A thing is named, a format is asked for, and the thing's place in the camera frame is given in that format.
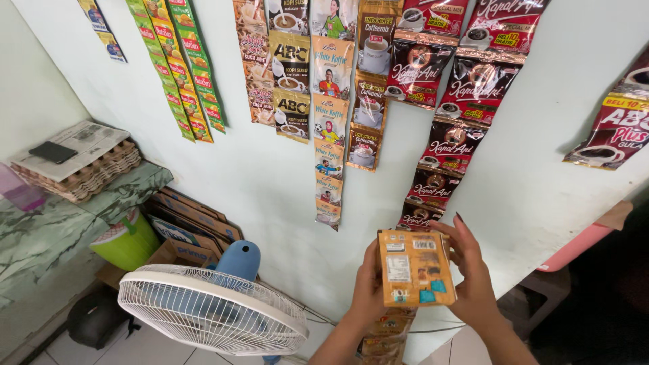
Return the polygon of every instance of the blue sticker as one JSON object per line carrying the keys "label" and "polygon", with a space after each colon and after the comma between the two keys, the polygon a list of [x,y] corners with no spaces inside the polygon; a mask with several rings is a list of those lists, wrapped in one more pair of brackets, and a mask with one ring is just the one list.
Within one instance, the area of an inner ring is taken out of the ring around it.
{"label": "blue sticker", "polygon": [[430,290],[419,290],[420,303],[432,303],[435,301],[435,293]]}
{"label": "blue sticker", "polygon": [[444,286],[444,280],[433,280],[430,281],[430,289],[434,292],[446,293],[446,286]]}

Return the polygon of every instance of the smartphone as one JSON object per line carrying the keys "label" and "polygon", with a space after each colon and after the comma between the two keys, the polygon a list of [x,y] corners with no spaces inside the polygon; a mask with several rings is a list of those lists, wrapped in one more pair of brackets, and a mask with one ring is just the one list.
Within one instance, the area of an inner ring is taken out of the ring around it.
{"label": "smartphone", "polygon": [[62,164],[63,162],[69,160],[70,157],[76,155],[77,152],[74,149],[63,147],[60,144],[46,141],[42,145],[30,149],[29,154],[44,158],[48,161],[54,162],[55,164]]}

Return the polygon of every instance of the purple bottle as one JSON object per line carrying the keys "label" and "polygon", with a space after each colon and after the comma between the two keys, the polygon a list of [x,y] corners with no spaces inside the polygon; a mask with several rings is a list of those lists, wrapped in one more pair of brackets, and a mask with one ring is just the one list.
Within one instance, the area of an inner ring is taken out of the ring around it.
{"label": "purple bottle", "polygon": [[0,162],[0,194],[18,209],[26,212],[45,203],[45,194],[29,186],[9,166]]}

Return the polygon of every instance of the newspaper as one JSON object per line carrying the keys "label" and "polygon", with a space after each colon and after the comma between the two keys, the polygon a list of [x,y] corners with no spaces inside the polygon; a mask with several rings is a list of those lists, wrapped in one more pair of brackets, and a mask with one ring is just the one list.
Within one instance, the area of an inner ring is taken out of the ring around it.
{"label": "newspaper", "polygon": [[62,164],[55,164],[44,158],[32,156],[29,154],[29,149],[14,155],[9,158],[9,161],[59,183],[81,170],[85,165],[97,160],[129,136],[130,133],[127,131],[104,127],[84,120],[49,139],[50,142],[74,149],[77,152],[77,155]]}

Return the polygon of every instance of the hand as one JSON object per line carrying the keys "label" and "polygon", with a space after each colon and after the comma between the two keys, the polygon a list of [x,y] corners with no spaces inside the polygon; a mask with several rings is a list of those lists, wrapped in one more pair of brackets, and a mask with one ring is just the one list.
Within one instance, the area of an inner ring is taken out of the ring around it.
{"label": "hand", "polygon": [[381,272],[376,270],[376,250],[378,240],[374,240],[367,250],[363,264],[356,273],[356,285],[352,305],[347,311],[350,320],[354,320],[364,329],[387,312],[383,306],[383,284]]}
{"label": "hand", "polygon": [[450,259],[459,267],[464,281],[455,289],[458,300],[448,308],[476,331],[503,320],[496,306],[489,268],[482,260],[480,245],[459,214],[453,217],[455,228],[431,220],[430,227],[450,236]]}

